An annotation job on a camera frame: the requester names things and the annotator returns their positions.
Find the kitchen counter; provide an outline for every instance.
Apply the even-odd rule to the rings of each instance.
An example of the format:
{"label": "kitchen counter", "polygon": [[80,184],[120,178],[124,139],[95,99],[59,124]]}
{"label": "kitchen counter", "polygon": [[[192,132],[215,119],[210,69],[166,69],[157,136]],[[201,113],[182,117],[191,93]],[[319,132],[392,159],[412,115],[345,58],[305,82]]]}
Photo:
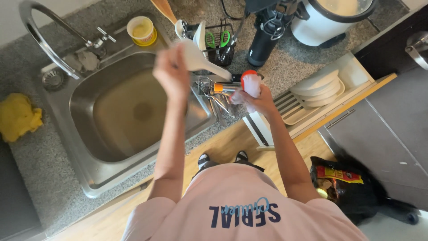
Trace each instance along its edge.
{"label": "kitchen counter", "polygon": [[[225,0],[226,8],[230,15],[240,16],[242,14],[243,5],[240,2]],[[208,26],[216,25],[220,23],[220,18],[224,17],[220,1],[216,1],[215,3],[210,1],[170,1],[170,3],[176,17],[184,19],[188,23],[207,20]],[[105,12],[109,11],[114,4],[114,0],[102,0],[89,7],[93,14],[91,18],[103,19]],[[120,4],[122,4],[120,9],[122,15],[124,14],[123,11],[130,11],[131,9],[134,11],[140,9],[141,11],[154,13],[167,29],[170,38],[176,38],[171,23],[165,17],[161,16],[148,0],[145,1],[143,6],[141,1],[138,0],[128,0]],[[256,32],[253,27],[254,20],[255,16],[251,15],[247,19],[241,35],[238,37],[238,45],[235,48],[233,63],[228,68],[231,73],[242,73],[247,69],[254,69],[246,60],[247,51]],[[230,22],[236,30],[239,22]],[[369,21],[364,20],[350,29],[346,39],[337,46],[330,49],[320,49],[300,44],[293,38],[290,30],[288,30],[285,36],[279,41],[266,64],[256,70],[265,76],[263,83],[271,89],[272,95],[277,97],[294,84],[315,73],[320,68],[346,54],[376,34],[377,30],[373,28]],[[9,93],[22,92],[30,96],[36,106],[43,108],[31,77],[25,75],[19,80],[10,83],[13,84],[0,87],[0,93],[4,93],[5,91]],[[243,106],[235,106],[234,109],[237,118],[226,117],[228,125],[232,125],[246,115],[246,109]],[[87,198],[75,177],[51,117],[46,112],[44,112],[43,121],[44,126],[34,133],[26,134],[10,146],[38,212],[40,221],[43,227],[46,228],[47,236],[52,236],[63,230],[65,227],[151,175],[154,171],[155,163],[153,162],[100,197],[96,199]],[[186,152],[191,151],[223,129],[225,127],[221,127],[216,123],[188,140],[186,142]]]}

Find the kitchen faucet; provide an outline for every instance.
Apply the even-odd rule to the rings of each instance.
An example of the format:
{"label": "kitchen faucet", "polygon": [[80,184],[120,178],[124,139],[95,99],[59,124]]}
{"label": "kitchen faucet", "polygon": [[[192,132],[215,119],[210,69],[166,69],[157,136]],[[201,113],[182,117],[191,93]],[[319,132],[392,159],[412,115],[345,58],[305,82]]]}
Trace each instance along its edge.
{"label": "kitchen faucet", "polygon": [[42,4],[39,4],[35,1],[25,0],[19,4],[19,14],[21,15],[21,20],[24,23],[25,27],[27,28],[28,32],[33,36],[33,38],[36,40],[36,42],[39,44],[39,46],[42,48],[42,50],[48,55],[48,57],[56,63],[61,69],[63,69],[69,76],[73,77],[74,79],[80,79],[80,74],[73,68],[71,68],[64,60],[62,60],[54,51],[53,49],[48,45],[46,40],[41,35],[39,28],[37,27],[33,15],[31,11],[35,9],[38,10],[48,17],[50,17],[54,22],[65,28],[69,33],[71,33],[73,36],[83,40],[85,42],[85,45],[88,47],[88,50],[91,52],[94,52],[97,55],[102,55],[102,53],[105,53],[105,49],[103,48],[104,42],[108,39],[110,39],[113,42],[116,42],[116,40],[108,35],[104,30],[102,30],[100,27],[97,28],[98,31],[100,31],[103,36],[99,39],[97,39],[94,42],[91,42],[87,40],[85,37],[83,37],[79,32],[77,32],[74,28],[72,28],[70,25],[68,25],[64,20],[62,20],[58,15],[56,15],[52,10],[45,7]]}

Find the yellow sponge cloth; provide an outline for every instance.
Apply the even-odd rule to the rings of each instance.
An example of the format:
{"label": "yellow sponge cloth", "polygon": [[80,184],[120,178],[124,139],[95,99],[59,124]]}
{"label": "yellow sponge cloth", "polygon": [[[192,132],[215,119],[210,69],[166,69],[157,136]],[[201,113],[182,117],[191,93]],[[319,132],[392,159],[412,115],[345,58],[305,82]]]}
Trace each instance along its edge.
{"label": "yellow sponge cloth", "polygon": [[41,126],[42,109],[31,109],[27,96],[12,93],[0,102],[0,133],[5,142],[14,142],[27,131]]}

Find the foot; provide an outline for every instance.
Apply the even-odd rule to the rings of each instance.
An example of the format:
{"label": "foot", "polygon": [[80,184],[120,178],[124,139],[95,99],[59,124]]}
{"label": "foot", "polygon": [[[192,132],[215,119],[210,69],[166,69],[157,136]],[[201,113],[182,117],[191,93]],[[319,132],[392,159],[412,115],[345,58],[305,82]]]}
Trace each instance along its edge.
{"label": "foot", "polygon": [[207,154],[202,154],[198,160],[199,170],[210,160],[210,157]]}
{"label": "foot", "polygon": [[240,151],[238,154],[236,154],[235,162],[240,160],[248,161],[248,155],[245,151]]}

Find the hand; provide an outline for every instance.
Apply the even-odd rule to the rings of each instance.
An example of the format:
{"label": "hand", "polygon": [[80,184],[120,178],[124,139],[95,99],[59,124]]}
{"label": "hand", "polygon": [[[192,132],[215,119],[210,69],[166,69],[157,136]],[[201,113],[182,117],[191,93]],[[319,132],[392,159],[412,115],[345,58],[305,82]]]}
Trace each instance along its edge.
{"label": "hand", "polygon": [[175,103],[187,103],[190,92],[190,75],[183,60],[183,45],[158,52],[153,76],[159,81],[168,96]]}
{"label": "hand", "polygon": [[240,92],[244,101],[255,107],[257,112],[262,113],[268,120],[279,115],[279,111],[273,103],[272,94],[266,85],[260,85],[260,96],[255,99],[244,91]]}

